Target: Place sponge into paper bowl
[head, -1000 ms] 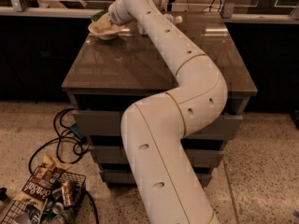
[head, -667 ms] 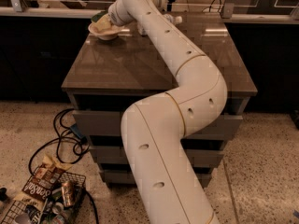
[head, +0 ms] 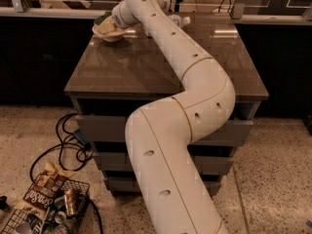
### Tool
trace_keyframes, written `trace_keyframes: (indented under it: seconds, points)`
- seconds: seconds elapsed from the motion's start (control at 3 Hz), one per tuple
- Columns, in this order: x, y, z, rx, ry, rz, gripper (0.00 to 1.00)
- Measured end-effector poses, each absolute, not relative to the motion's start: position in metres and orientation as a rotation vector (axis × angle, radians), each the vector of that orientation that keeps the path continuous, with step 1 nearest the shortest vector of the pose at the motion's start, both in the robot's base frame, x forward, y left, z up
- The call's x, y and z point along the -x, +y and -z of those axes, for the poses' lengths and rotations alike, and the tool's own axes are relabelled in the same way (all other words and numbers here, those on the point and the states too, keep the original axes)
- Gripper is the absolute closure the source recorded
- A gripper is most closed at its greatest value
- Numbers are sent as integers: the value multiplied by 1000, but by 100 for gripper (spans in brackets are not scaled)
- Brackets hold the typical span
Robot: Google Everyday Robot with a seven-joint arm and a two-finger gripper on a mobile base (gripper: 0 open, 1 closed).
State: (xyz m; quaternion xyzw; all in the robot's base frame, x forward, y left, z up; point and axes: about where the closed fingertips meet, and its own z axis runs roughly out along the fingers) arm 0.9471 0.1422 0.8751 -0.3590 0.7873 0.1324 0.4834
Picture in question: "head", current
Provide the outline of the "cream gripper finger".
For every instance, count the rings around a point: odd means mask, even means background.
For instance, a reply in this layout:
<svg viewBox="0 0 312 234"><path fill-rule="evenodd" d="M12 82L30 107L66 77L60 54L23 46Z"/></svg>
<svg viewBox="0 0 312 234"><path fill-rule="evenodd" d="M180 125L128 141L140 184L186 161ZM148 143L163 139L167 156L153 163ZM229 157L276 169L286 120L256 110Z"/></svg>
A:
<svg viewBox="0 0 312 234"><path fill-rule="evenodd" d="M119 35L123 30L116 26L112 16L106 18L99 26L98 31L102 35Z"/></svg>

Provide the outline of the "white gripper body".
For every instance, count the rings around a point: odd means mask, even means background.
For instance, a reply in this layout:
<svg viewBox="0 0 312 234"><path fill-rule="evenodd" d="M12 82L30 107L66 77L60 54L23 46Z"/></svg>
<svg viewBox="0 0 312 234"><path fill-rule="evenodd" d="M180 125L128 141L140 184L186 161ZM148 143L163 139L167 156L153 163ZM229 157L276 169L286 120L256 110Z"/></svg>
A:
<svg viewBox="0 0 312 234"><path fill-rule="evenodd" d="M121 14L120 14L120 7L116 6L112 10L112 18L114 20L114 23L122 29L127 28L127 24L122 20Z"/></svg>

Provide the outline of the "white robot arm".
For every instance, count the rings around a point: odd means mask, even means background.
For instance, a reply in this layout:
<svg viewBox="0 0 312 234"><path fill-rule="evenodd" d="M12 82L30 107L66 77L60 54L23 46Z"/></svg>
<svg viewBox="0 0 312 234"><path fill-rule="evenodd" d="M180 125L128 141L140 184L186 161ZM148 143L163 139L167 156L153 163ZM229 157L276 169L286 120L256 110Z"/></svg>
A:
<svg viewBox="0 0 312 234"><path fill-rule="evenodd" d="M124 0L112 11L121 29L145 27L184 88L130 115L130 161L157 234L228 234L187 147L227 122L235 89L221 65L166 16L169 3Z"/></svg>

